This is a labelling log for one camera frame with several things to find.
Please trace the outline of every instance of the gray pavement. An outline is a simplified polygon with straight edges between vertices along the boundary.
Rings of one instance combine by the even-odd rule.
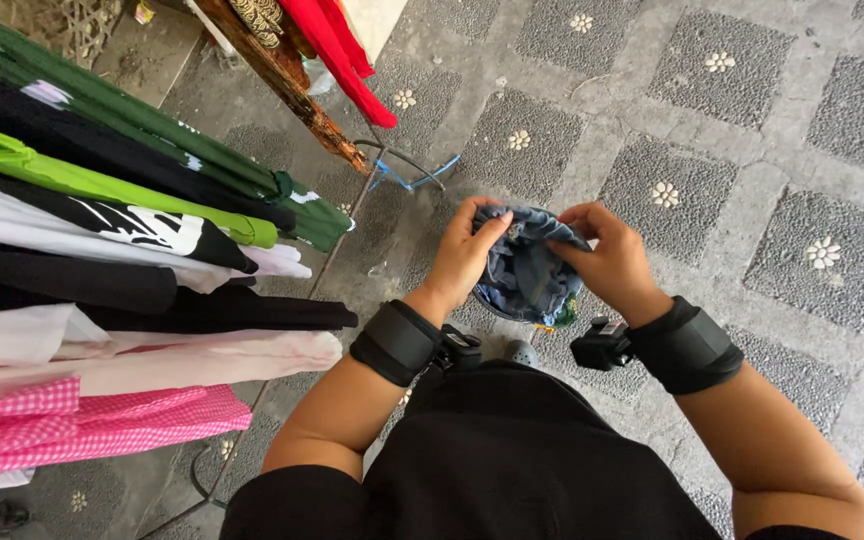
[[[413,0],[376,70],[368,84],[390,108],[398,91],[415,100],[392,109],[400,123],[389,140],[429,167],[462,159],[444,193],[391,182],[373,191],[322,298],[365,319],[413,288],[467,195],[553,212],[602,199],[642,232],[659,284],[726,326],[864,484],[864,0]],[[341,92],[320,101],[351,138],[366,135]],[[337,205],[362,185],[251,71],[193,55],[163,109]],[[302,249],[321,265],[323,255]],[[309,287],[270,278],[259,289],[304,296]],[[588,292],[579,311],[576,325],[552,334],[498,320],[474,300],[453,319],[493,354],[509,339],[532,340],[542,369],[649,444],[731,535],[728,484],[662,387],[639,365],[574,364],[570,340],[611,313]],[[261,447],[316,379],[275,382],[255,420],[264,428],[223,493],[258,470]],[[258,390],[238,387],[244,397]],[[214,438],[203,478],[214,478],[232,438]],[[148,531],[195,502],[188,471],[204,445],[42,468],[26,491],[53,508],[39,502],[39,522],[15,537]],[[64,482],[49,481],[59,474]],[[85,509],[73,511],[73,492]],[[212,508],[158,537],[214,538],[221,518]]]

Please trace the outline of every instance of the wooden post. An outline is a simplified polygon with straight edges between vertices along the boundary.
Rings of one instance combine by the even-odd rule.
[[[289,40],[282,41],[282,45],[288,46],[268,49],[258,42],[226,0],[195,2],[326,150],[344,158],[359,173],[369,174],[365,154],[346,138],[342,129],[306,94],[308,76],[299,52]]]

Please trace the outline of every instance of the gray shoe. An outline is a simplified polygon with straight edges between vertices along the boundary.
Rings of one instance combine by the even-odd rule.
[[[505,346],[505,354],[502,356],[502,360],[536,367],[539,365],[539,354],[528,341],[515,339]]]

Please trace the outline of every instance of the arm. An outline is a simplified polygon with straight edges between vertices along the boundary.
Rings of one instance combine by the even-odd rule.
[[[402,299],[436,327],[469,296],[486,258],[512,215],[496,218],[473,234],[475,209],[494,203],[466,199],[449,223],[425,282]],[[324,465],[362,481],[362,456],[405,393],[369,366],[346,354],[305,395],[271,441],[262,472],[291,465]]]
[[[631,328],[671,309],[649,273],[642,238],[605,206],[580,204],[558,219],[599,240],[588,253],[550,247]],[[799,525],[864,539],[862,486],[815,425],[748,363],[727,382],[675,399],[732,485],[737,538]]]

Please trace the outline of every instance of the wristband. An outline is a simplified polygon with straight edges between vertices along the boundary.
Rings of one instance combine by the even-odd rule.
[[[665,391],[691,394],[734,377],[745,354],[701,307],[676,296],[672,309],[626,330],[631,349]]]
[[[402,300],[382,303],[348,353],[397,387],[408,387],[442,345],[442,332]]]

